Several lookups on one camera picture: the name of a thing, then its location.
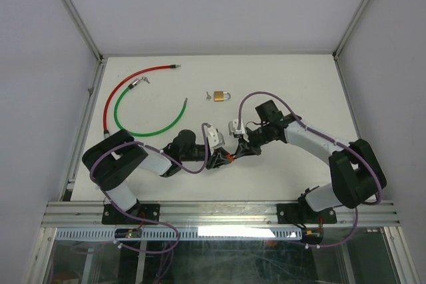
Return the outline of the orange black padlock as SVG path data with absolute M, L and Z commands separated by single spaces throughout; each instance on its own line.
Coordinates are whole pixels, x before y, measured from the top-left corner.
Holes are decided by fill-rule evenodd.
M 227 157 L 227 159 L 229 159 L 229 161 L 231 161 L 231 162 L 233 162 L 233 161 L 235 160 L 235 157 L 233 157 L 233 155 L 231 155 L 231 154 L 228 154 L 226 157 Z

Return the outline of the large brass padlock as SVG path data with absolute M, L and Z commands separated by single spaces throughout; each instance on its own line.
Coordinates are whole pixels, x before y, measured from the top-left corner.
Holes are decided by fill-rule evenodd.
M 231 99 L 231 94 L 225 91 L 214 91 L 214 102 L 224 102 Z

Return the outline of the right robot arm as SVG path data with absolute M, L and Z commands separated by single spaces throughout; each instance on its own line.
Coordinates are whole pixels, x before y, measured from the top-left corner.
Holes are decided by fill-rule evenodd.
M 288 222 L 315 223 L 336 206 L 355 209 L 369 204 L 370 197 L 383 195 L 387 180 L 366 140 L 350 142 L 328 136 L 293 113 L 283 114 L 272 100 L 257 106 L 256 112 L 260 124 L 255 130 L 244 126 L 241 118 L 228 123 L 230 135 L 238 139 L 234 158 L 258 156 L 262 146 L 280 141 L 301 148 L 329 168 L 330 183 L 306 189 L 294 207 L 279 211 Z

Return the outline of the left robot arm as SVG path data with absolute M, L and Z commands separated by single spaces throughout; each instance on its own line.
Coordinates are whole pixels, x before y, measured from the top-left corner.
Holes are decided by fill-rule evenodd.
M 109 201 L 104 205 L 102 224 L 152 225 L 159 220 L 160 206 L 142 203 L 126 181 L 138 168 L 169 178 L 183 170 L 185 162 L 201 162 L 196 173 L 232 163 L 234 157 L 222 147 L 221 133 L 210 125 L 202 133 L 203 144 L 196 143 L 193 131 L 181 130 L 172 142 L 157 150 L 137 142 L 122 129 L 89 148 L 82 162 L 89 178 Z

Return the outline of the green lock keys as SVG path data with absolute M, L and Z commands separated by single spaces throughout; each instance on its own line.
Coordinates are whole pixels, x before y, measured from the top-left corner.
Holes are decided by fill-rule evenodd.
M 141 81 L 143 81 L 143 82 L 146 82 L 146 83 L 150 84 L 150 81 L 149 81 L 149 80 L 148 80 L 148 78 L 147 78 L 147 77 L 145 77 L 145 76 L 142 76 L 142 77 L 140 78 L 140 80 L 141 80 Z

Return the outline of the right black mount plate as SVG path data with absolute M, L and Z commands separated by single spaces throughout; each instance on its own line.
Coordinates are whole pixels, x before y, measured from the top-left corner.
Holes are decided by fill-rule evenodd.
M 277 204 L 277 219 L 279 224 L 336 224 L 336 212 L 332 208 L 326 208 L 315 212 L 307 205 L 299 203 Z

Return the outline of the black mount plate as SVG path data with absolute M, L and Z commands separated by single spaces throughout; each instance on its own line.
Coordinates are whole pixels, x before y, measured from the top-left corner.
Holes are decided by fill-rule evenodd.
M 336 212 L 332 208 L 326 208 L 315 212 L 307 205 L 299 203 L 277 204 L 277 219 L 279 224 L 336 224 Z
M 126 211 L 132 218 L 120 212 L 112 204 L 105 204 L 101 223 L 103 225 L 153 225 L 159 221 L 160 204 L 136 203 Z

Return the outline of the left black mount plate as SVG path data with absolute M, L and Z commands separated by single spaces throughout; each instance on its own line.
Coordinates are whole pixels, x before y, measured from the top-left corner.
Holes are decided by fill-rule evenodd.
M 105 204 L 101 223 L 103 225 L 153 225 L 159 221 L 160 204 L 136 203 L 126 211 L 132 218 L 120 212 L 112 204 Z

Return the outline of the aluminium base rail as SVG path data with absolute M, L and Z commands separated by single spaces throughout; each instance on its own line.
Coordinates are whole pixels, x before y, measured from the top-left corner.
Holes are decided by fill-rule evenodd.
M 143 201 L 160 204 L 159 221 L 176 227 L 197 225 L 243 225 L 278 227 L 277 204 L 295 201 Z M 107 201 L 49 202 L 41 225 L 43 227 L 100 227 L 104 205 Z M 336 224 L 323 224 L 326 228 L 351 227 L 355 221 L 353 209 L 332 208 L 336 212 Z M 319 224 L 306 224 L 315 227 Z

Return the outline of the right aluminium frame post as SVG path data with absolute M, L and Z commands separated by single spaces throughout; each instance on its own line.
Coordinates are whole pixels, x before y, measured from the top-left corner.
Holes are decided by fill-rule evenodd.
M 355 10 L 355 13 L 353 14 L 349 22 L 349 25 L 346 27 L 341 39 L 339 40 L 339 43 L 337 44 L 337 47 L 333 51 L 332 55 L 335 60 L 339 58 L 341 52 L 344 50 L 346 44 L 351 38 L 352 33 L 355 31 L 355 28 L 357 27 L 358 23 L 360 22 L 364 12 L 366 11 L 370 3 L 371 3 L 371 0 L 360 1 L 359 5 L 357 6 Z

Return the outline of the aluminium frame post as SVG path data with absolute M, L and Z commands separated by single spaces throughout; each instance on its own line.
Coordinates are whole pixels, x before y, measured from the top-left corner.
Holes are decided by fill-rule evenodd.
M 89 30 L 86 24 L 84 23 L 83 19 L 81 18 L 81 15 L 79 14 L 75 4 L 73 3 L 73 0 L 61 0 L 61 3 L 63 4 L 69 17 L 71 18 L 72 22 L 77 28 L 77 31 L 80 33 L 81 37 L 83 38 L 83 41 L 87 45 L 91 54 L 94 56 L 96 61 L 98 62 L 102 61 L 103 55 L 100 52 L 95 41 L 93 40 L 91 34 L 89 33 Z
M 352 33 L 355 31 L 355 28 L 357 27 L 358 23 L 360 22 L 364 12 L 366 11 L 370 3 L 371 3 L 371 0 L 360 1 L 359 5 L 357 6 L 355 10 L 355 13 L 353 14 L 349 22 L 349 25 L 346 27 L 341 39 L 339 40 L 339 43 L 337 44 L 337 47 L 333 51 L 332 55 L 335 60 L 339 58 L 341 52 L 344 50 L 346 44 L 351 38 Z

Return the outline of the left aluminium frame post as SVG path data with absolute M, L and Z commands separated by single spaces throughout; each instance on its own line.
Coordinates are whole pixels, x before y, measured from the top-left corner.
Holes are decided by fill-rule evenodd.
M 81 15 L 79 14 L 75 4 L 73 3 L 73 0 L 61 0 L 61 3 L 63 4 L 69 17 L 71 18 L 72 22 L 77 28 L 77 31 L 80 33 L 81 37 L 83 38 L 83 41 L 87 45 L 91 54 L 94 56 L 96 61 L 98 62 L 102 61 L 103 55 L 100 52 L 95 41 L 93 40 L 91 34 L 89 33 L 89 30 L 86 24 L 84 23 L 83 19 L 81 18 Z

